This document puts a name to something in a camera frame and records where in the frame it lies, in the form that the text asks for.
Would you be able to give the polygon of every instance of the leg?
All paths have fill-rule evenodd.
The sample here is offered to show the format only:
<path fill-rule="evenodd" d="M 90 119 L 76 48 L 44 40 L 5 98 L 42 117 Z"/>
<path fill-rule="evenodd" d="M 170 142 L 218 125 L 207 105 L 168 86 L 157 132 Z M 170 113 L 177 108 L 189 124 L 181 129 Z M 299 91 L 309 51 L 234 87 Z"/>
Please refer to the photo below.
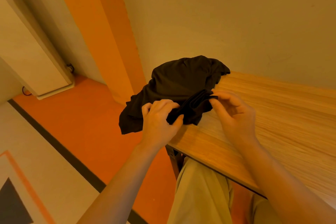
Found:
<path fill-rule="evenodd" d="M 252 198 L 251 223 L 282 224 L 269 201 L 256 194 L 254 194 Z"/>
<path fill-rule="evenodd" d="M 173 167 L 175 177 L 177 179 L 183 166 L 184 157 L 179 151 L 175 150 L 173 147 L 169 145 L 166 145 L 166 151 L 169 155 L 170 162 Z"/>
<path fill-rule="evenodd" d="M 222 175 L 186 158 L 167 224 L 232 224 L 233 190 Z"/>

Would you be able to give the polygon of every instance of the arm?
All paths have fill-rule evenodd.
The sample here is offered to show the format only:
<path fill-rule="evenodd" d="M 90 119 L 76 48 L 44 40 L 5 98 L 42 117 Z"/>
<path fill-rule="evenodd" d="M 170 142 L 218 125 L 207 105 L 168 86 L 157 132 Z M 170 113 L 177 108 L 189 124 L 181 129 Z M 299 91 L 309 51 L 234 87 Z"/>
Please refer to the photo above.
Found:
<path fill-rule="evenodd" d="M 284 223 L 336 223 L 336 210 L 292 176 L 255 137 L 255 111 L 233 93 L 213 90 L 210 99 L 225 136 Z"/>
<path fill-rule="evenodd" d="M 183 124 L 182 115 L 173 125 L 166 121 L 168 113 L 177 107 L 177 103 L 168 99 L 148 103 L 142 107 L 142 141 L 77 224 L 126 223 L 155 155 L 175 136 Z"/>

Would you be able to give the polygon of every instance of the wooden tabletop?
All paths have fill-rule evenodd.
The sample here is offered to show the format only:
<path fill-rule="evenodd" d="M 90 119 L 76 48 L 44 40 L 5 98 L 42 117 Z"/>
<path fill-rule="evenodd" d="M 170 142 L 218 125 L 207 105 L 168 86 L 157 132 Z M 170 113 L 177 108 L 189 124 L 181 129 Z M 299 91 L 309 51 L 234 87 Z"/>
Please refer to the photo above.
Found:
<path fill-rule="evenodd" d="M 336 90 L 233 72 L 215 87 L 234 91 L 257 113 L 260 143 L 308 188 L 336 208 Z M 170 146 L 263 194 L 225 138 L 214 110 L 183 126 Z"/>

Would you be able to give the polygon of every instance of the black t-shirt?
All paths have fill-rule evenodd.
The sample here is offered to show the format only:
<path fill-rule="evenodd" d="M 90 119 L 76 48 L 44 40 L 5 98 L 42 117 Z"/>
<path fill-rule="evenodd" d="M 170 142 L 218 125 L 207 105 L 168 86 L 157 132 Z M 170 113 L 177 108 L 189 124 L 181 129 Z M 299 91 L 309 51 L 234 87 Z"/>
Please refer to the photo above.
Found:
<path fill-rule="evenodd" d="M 222 62 L 204 56 L 173 60 L 154 68 L 149 83 L 126 102 L 119 117 L 121 133 L 141 131 L 144 121 L 141 107 L 161 99 L 171 99 L 180 105 L 169 114 L 170 124 L 184 114 L 184 124 L 197 125 L 202 113 L 212 109 L 208 101 L 212 98 L 211 89 L 228 73 L 230 70 Z"/>

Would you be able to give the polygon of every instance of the orange pillar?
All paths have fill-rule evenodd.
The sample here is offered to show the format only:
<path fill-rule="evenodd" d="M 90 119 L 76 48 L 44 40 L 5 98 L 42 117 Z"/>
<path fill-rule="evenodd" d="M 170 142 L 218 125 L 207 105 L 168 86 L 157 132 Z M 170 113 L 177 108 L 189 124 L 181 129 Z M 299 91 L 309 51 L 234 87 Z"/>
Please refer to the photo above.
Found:
<path fill-rule="evenodd" d="M 146 84 L 124 0 L 65 0 L 116 102 Z"/>

